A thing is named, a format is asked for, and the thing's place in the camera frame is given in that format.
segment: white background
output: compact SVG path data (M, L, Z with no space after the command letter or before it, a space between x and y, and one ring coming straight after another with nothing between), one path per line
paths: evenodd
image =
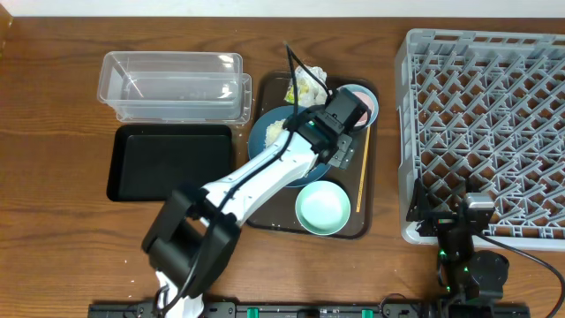
M565 0L0 0L0 4L15 17L565 17Z

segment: white plastic crate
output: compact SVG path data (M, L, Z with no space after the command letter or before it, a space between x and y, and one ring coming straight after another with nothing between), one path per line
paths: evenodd
M565 36L414 29L395 72L404 239L437 242L406 222L416 178L452 210L471 178L496 198L486 235L564 251Z

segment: mint green bowl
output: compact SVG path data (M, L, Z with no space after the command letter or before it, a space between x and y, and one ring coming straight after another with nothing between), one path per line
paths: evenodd
M335 183L316 181L298 194L295 205L302 227L317 235L331 235L350 219L351 204L347 193Z

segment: black plastic tray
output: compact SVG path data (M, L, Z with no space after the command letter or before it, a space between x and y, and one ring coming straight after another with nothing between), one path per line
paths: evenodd
M106 194L112 201L164 201L186 181L200 187L231 171L225 125L124 125L116 131Z
M270 110L285 106L288 103L284 101L284 96L289 87L290 74L287 72L269 73L260 83L259 96L255 104L256 121L261 115ZM326 84L329 88L335 89L346 84L359 84L371 90L377 99L379 98L377 89L373 84L364 79L347 79L343 77L328 76ZM367 158L365 164L365 173L363 176L363 189L361 195L361 172L363 170L363 157L365 152L365 139L367 138L366 130L358 134L356 142L358 144L356 153L347 170L340 170L332 167L330 171L320 180L332 181L342 187L350 198L351 215L345 226L336 234L331 235L337 239L358 239L362 237L371 227L371 219L373 217L373 196L367 195L373 193L373 174L374 174L374 156L376 155L377 140L377 122L379 118L371 125L369 144L367 149ZM299 188L283 188L275 194L269 201L261 206L251 217L247 223L252 227L274 231L289 231L300 234L311 234L306 231L297 220L295 213L295 202L298 194L302 190Z

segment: light blue bowl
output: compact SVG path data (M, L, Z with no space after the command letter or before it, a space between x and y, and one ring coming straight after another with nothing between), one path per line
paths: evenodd
M265 138L267 137L267 127L273 124L277 120L286 119L292 114L294 106L282 106L270 110L265 115L259 117L255 125L249 134L249 143L247 145L247 154L249 159L253 159L255 156L260 154L265 150ZM304 107L299 107L298 112L305 110ZM323 177L326 172L328 172L330 166L326 164L318 164L308 175L304 178L300 178L293 182L290 182L287 187L300 187L306 186L309 183L318 180Z
M379 116L379 102L377 101L377 97L373 94L373 92L371 92L368 88L362 87L362 86L357 85L357 84L343 85L343 86L337 88L337 90L340 90L342 88L347 88L352 93L355 93L355 92L365 93L365 94L369 95L369 97L371 97L371 101L373 101L373 105L374 105L374 110L373 110L373 113L371 114L371 118L369 118L369 125L367 125L367 127L372 125L374 123L374 121L377 119L377 116Z
M350 219L351 204L347 193L329 181L307 185L297 197L297 219L309 232L331 235L343 228Z

